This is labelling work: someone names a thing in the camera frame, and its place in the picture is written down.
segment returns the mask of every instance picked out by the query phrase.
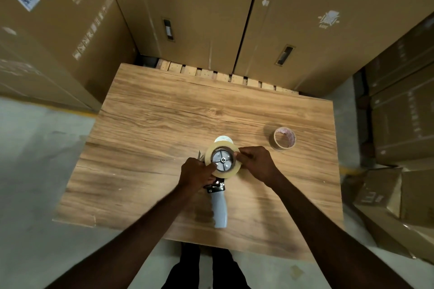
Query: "forearm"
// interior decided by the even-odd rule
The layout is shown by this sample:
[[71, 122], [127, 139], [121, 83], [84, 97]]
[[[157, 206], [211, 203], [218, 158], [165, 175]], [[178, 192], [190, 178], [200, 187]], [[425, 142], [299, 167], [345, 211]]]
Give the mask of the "forearm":
[[127, 288], [193, 192], [177, 187], [133, 225], [47, 288]]
[[340, 229], [282, 174], [280, 197], [332, 288], [411, 288], [387, 264]]

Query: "person's left hand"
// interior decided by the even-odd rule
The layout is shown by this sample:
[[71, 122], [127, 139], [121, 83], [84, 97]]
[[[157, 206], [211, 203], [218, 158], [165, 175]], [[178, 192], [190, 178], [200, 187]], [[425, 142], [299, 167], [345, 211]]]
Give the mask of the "person's left hand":
[[217, 169], [214, 163], [208, 166], [202, 161], [195, 158], [188, 158], [181, 167], [181, 176], [179, 177], [178, 187], [189, 188], [194, 193], [200, 190], [205, 185], [215, 181], [212, 173]]

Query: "leg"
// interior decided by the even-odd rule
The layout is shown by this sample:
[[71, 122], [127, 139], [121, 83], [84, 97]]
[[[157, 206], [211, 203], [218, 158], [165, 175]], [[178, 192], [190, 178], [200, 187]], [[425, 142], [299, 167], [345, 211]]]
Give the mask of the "leg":
[[161, 289], [197, 289], [199, 287], [199, 259], [199, 246], [182, 242], [180, 261], [172, 268]]
[[213, 289], [250, 289], [228, 249], [213, 248]]

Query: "wood grain surface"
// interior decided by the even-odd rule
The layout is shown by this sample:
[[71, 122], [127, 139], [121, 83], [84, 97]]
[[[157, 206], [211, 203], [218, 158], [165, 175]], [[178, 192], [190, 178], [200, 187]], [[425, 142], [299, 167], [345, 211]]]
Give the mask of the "wood grain surface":
[[[275, 151], [268, 139], [281, 126], [297, 143]], [[55, 220], [125, 229], [175, 187], [188, 157], [220, 135], [237, 146], [264, 145], [280, 171], [343, 227], [331, 101], [128, 64], [119, 67]], [[164, 237], [312, 259], [272, 190], [243, 169], [225, 184], [227, 228], [214, 228], [210, 196], [200, 190]]]

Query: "hand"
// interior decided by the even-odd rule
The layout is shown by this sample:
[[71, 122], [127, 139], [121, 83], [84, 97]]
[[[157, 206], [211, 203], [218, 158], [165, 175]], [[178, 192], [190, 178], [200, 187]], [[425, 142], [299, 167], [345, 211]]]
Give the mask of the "hand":
[[263, 146], [240, 148], [240, 152], [234, 153], [235, 158], [266, 186], [271, 187], [281, 175], [271, 159], [270, 152]]
[[195, 158], [188, 158], [181, 167], [181, 175], [177, 186], [180, 188], [189, 188], [196, 193], [203, 186], [215, 181], [216, 178], [212, 176], [212, 173], [216, 169], [217, 166], [214, 163], [205, 166], [202, 161]]

